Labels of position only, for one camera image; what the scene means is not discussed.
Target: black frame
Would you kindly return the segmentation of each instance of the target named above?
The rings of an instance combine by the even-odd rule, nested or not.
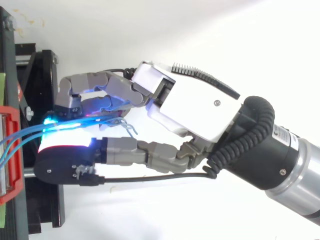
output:
[[[1,22],[9,16],[0,7]],[[28,64],[16,65],[16,56],[30,56]],[[0,24],[0,73],[6,73],[5,98],[8,106],[20,108],[21,128],[42,123],[46,112],[53,109],[58,92],[55,53],[51,50],[36,52],[35,43],[16,44],[14,33]],[[22,97],[18,99],[18,83]],[[34,116],[28,121],[26,107]],[[23,146],[25,168],[34,166],[39,139]],[[52,222],[58,228],[65,222],[64,190],[62,185],[48,184],[36,177],[25,178],[25,189],[6,204],[6,224],[0,229],[1,240],[28,240],[29,234],[41,233],[41,223]]]

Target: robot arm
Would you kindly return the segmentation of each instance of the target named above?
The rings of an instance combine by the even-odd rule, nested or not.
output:
[[[81,102],[79,94],[105,90],[108,96]],[[166,178],[216,178],[222,169],[265,190],[268,197],[320,224],[320,148],[274,124],[272,106],[260,97],[243,104],[239,94],[197,68],[142,62],[132,80],[110,71],[65,77],[55,101],[60,118],[79,118],[146,106],[147,114],[169,131],[193,136],[180,149],[134,138],[92,139],[89,147],[42,150],[35,175],[52,184],[95,186],[161,177],[110,179],[95,174],[95,163],[145,164]],[[208,124],[200,122],[205,116]],[[206,173],[183,173],[208,158]]]

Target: coiled black cable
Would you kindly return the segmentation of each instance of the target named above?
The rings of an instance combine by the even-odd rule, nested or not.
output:
[[[275,111],[267,100],[259,96],[249,96],[243,104],[256,113],[257,123],[250,131],[221,147],[208,159],[206,163],[209,166],[202,169],[212,179],[216,179],[225,166],[257,146],[273,131]]]

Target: metal cylinder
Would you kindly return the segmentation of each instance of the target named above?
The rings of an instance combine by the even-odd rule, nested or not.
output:
[[[266,195],[320,226],[320,148],[298,139],[298,160],[290,175]]]
[[[23,171],[23,174],[24,174],[25,178],[35,178],[36,177],[33,167],[26,167]]]

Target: black cable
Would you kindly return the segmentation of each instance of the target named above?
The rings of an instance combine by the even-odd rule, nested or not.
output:
[[[107,70],[104,70],[104,71],[109,71],[109,72],[112,72],[112,73],[123,73],[125,70],[124,69],[121,69],[121,68],[114,68],[114,69],[107,69]]]
[[[231,161],[260,144],[273,131],[275,111],[267,100],[259,96],[249,96],[243,104],[256,113],[257,123],[250,131],[221,147],[208,159],[206,163],[209,166],[202,169],[213,179],[216,179],[217,174]]]
[[[135,183],[135,182],[149,182],[159,181],[168,179],[179,179],[179,178],[211,178],[206,173],[194,172],[194,173],[177,173],[170,175],[161,176],[144,176],[144,177],[120,177],[120,178],[105,178],[105,183]]]
[[[123,77],[125,79],[131,80],[132,77],[134,76],[136,70],[137,70],[136,68],[131,67],[131,68],[126,68],[126,69],[120,69],[120,68],[107,69],[104,71],[109,71],[112,73],[123,73]]]

